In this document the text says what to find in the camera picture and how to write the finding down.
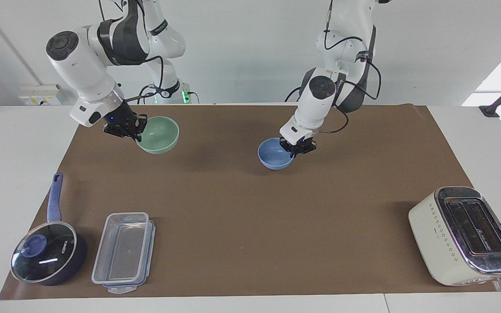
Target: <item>brown paper mat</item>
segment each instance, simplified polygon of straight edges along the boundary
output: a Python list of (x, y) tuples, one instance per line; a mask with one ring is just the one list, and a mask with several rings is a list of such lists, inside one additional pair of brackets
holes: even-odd
[[(493, 290), (439, 285), (412, 235), (412, 207), (439, 187), (471, 185), (426, 107), (363, 107), (345, 131), (318, 135), (317, 151), (268, 170), (257, 147), (294, 109), (137, 107), (180, 125), (179, 144), (159, 156), (102, 125), (79, 127), (60, 166), (61, 210), (87, 240), (86, 263), (57, 287), (9, 276), (0, 299), (118, 297), (91, 282), (92, 267), (106, 217), (137, 211), (157, 225), (154, 257), (125, 297)], [(334, 111), (325, 128), (343, 122)]]

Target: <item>blue handle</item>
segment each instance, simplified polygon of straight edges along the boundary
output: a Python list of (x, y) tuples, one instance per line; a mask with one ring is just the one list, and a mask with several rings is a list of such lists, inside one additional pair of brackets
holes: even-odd
[(63, 174), (57, 173), (53, 177), (50, 188), (50, 199), (47, 203), (47, 221), (57, 222), (61, 220), (61, 210), (59, 210), (59, 199), (61, 198), (61, 186), (63, 184)]

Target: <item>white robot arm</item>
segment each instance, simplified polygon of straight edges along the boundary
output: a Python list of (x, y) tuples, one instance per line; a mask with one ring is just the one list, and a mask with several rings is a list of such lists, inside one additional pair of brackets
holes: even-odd
[(106, 67), (146, 64), (154, 80), (154, 95), (163, 102), (182, 96), (173, 64), (186, 44), (165, 20), (157, 0), (123, 0), (123, 17), (56, 34), (46, 46), (50, 62), (78, 92), (71, 116), (91, 127), (104, 118), (104, 131), (141, 141), (145, 115), (133, 113)]
[(347, 114), (362, 106), (376, 40), (372, 10), (376, 3), (390, 1), (338, 0), (334, 3), (332, 0), (330, 3), (326, 30), (316, 39), (324, 68), (316, 67), (306, 73), (297, 110), (280, 129), (280, 144), (293, 156), (316, 149), (312, 139), (330, 108), (336, 107)]

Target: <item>bowl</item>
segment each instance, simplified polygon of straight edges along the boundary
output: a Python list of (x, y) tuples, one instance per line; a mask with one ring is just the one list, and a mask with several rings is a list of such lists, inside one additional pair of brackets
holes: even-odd
[(288, 167), (294, 158), (280, 145), (279, 138), (265, 140), (258, 147), (258, 158), (263, 166), (272, 170), (281, 170)]
[(169, 117), (152, 117), (141, 134), (139, 147), (151, 154), (171, 151), (179, 140), (179, 125)]

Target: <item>white toaster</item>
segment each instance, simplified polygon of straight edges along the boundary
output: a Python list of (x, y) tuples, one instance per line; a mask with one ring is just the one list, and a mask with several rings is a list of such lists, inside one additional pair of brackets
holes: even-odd
[(409, 212), (430, 275), (447, 286), (492, 280), (501, 291), (501, 224), (473, 188), (437, 190)]

